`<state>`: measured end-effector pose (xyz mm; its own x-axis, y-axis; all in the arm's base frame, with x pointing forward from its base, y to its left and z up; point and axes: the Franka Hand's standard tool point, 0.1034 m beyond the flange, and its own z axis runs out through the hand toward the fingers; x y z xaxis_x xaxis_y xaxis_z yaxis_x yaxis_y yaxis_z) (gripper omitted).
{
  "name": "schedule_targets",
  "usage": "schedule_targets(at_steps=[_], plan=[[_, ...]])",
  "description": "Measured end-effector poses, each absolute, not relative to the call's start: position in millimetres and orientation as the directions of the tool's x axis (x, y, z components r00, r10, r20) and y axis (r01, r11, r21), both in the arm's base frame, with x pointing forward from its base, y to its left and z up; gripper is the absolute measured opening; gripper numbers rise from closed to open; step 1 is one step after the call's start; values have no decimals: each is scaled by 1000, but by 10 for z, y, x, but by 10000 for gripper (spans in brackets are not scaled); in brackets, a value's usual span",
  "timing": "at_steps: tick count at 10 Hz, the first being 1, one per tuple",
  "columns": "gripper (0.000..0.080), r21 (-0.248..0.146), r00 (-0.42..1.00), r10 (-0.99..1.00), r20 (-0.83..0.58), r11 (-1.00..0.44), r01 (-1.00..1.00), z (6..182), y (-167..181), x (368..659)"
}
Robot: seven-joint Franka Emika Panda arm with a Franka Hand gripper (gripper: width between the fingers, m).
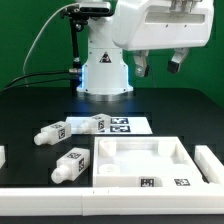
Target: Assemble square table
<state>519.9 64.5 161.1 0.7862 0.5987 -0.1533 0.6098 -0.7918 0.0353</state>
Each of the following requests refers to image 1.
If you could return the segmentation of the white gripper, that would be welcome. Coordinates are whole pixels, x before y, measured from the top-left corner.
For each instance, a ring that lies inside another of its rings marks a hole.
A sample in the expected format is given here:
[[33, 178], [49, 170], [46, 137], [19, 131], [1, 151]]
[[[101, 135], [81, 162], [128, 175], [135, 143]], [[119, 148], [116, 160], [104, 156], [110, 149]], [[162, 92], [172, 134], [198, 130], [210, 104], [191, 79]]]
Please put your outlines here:
[[138, 50], [133, 53], [138, 77], [148, 76], [148, 50], [176, 48], [167, 66], [176, 74], [188, 48], [208, 42], [213, 18], [214, 0], [118, 0], [112, 40], [124, 50]]

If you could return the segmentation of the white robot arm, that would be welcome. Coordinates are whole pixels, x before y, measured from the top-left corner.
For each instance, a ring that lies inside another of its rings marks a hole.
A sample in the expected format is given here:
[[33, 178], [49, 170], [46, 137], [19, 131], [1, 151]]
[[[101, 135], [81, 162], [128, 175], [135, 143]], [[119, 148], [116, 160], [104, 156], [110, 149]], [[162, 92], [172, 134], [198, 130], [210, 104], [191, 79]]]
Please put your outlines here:
[[88, 58], [82, 67], [78, 95], [96, 101], [130, 96], [128, 65], [122, 52], [131, 51], [135, 74], [148, 75], [151, 50], [172, 49], [167, 70], [173, 74], [192, 47], [206, 45], [214, 18], [214, 0], [77, 0], [89, 20]]

